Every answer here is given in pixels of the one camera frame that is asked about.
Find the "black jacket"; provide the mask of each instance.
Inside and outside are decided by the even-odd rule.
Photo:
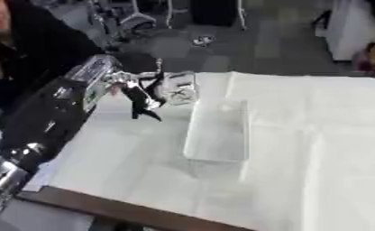
[[[0,108],[23,93],[65,74],[90,56],[104,53],[86,35],[25,0],[6,0],[14,49],[0,43]]]

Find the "transparent plastic container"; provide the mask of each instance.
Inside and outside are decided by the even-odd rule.
[[[237,179],[249,158],[248,124],[246,101],[199,100],[184,146],[194,175]]]
[[[198,100],[196,73],[185,71],[167,75],[162,95],[173,106],[196,102]]]

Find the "table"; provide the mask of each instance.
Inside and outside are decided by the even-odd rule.
[[[375,230],[375,79],[198,80],[202,99],[248,100],[251,151],[238,180],[189,174],[177,152],[189,106],[161,109],[163,123],[132,121],[127,101],[108,97],[50,186],[21,197],[168,230]]]

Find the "black box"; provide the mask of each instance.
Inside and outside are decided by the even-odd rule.
[[[232,26],[237,17],[237,7],[237,0],[190,0],[195,24]]]

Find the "wooden table edge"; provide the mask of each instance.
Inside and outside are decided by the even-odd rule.
[[[253,231],[223,223],[189,217],[173,212],[133,205],[122,201],[103,199],[87,194],[43,187],[39,192],[22,192],[18,199],[83,214],[128,221],[144,226],[173,231]]]

